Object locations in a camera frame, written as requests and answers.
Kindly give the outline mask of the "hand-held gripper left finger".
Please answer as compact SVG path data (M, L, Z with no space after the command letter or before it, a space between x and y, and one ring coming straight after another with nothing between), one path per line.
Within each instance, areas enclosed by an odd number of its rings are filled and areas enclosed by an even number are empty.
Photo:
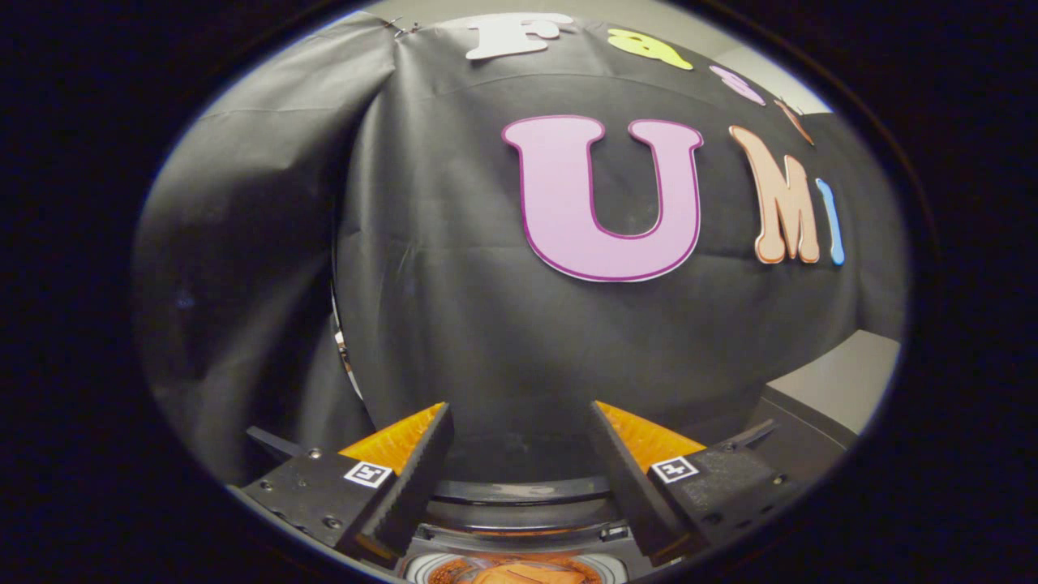
M233 493L309 546L392 568L410 548L455 439L450 404L375 427L361 404L304 415L291 441L253 429L279 458Z

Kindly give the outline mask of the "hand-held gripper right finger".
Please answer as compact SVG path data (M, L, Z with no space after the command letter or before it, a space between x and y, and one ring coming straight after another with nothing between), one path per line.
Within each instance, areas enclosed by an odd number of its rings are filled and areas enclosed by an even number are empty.
M590 404L590 443L641 555L660 566L749 535L800 495L756 454L772 420L705 446L622 408Z

